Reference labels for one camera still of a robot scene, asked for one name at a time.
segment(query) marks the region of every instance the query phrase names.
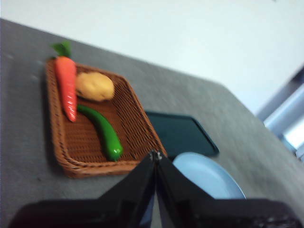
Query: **gray table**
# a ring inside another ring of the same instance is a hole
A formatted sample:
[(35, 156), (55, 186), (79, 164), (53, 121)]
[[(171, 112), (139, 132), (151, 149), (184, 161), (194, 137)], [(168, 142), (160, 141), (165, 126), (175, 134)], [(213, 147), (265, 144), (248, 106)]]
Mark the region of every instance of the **gray table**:
[[(124, 176), (67, 178), (50, 141), (44, 63), (63, 38), (1, 20), (1, 227), (23, 205), (97, 198)], [(192, 115), (218, 146), (213, 158), (247, 198), (281, 200), (304, 217), (304, 165), (225, 87), (72, 42), (76, 62), (124, 75), (147, 110)], [(155, 207), (153, 227), (159, 227)]]

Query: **orange carrot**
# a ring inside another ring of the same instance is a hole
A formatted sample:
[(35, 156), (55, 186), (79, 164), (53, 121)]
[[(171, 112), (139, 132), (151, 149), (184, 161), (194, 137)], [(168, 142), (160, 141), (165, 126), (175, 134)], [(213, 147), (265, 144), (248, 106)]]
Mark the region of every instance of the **orange carrot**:
[(59, 56), (55, 60), (55, 70), (60, 86), (61, 102), (63, 109), (72, 122), (76, 121), (77, 97), (76, 97), (76, 64), (69, 58), (69, 43), (54, 44), (53, 48)]

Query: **toy vegetable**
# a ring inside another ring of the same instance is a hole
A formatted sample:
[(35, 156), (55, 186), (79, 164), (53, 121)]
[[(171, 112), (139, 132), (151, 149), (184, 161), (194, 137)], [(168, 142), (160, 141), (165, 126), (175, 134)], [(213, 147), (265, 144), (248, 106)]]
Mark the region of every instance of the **toy vegetable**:
[(76, 94), (93, 101), (111, 100), (114, 97), (114, 84), (99, 72), (82, 72), (76, 78)]
[(76, 121), (76, 65), (69, 57), (71, 55), (69, 42), (53, 44), (52, 47), (58, 53), (55, 60), (56, 76), (60, 86), (61, 102), (63, 109), (72, 122)]
[(77, 110), (93, 122), (99, 135), (103, 135), (105, 143), (104, 149), (108, 159), (111, 161), (117, 161), (123, 154), (123, 147), (111, 124), (104, 116), (92, 108), (77, 105)]

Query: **potato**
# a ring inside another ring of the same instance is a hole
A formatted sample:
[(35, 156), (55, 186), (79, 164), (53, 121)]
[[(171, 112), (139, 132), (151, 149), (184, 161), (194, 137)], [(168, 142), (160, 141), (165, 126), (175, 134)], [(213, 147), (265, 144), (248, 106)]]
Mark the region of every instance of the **potato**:
[(110, 100), (114, 97), (114, 84), (99, 72), (79, 73), (76, 78), (76, 94), (88, 100)]

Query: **woven tray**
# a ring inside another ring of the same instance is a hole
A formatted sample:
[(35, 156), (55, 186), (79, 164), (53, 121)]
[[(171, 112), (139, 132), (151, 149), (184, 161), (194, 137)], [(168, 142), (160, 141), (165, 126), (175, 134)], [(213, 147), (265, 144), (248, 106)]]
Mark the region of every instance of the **woven tray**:
[(46, 64), (48, 102), (55, 155), (65, 174), (81, 178), (96, 175), (124, 174), (131, 171), (152, 150), (166, 151), (143, 107), (126, 79), (105, 70), (77, 64), (77, 72), (97, 71), (112, 79), (114, 98), (95, 103), (78, 98), (78, 103), (104, 115), (116, 130), (123, 146), (117, 162), (107, 161), (94, 125), (81, 113), (72, 123), (66, 118), (54, 71), (54, 61)]

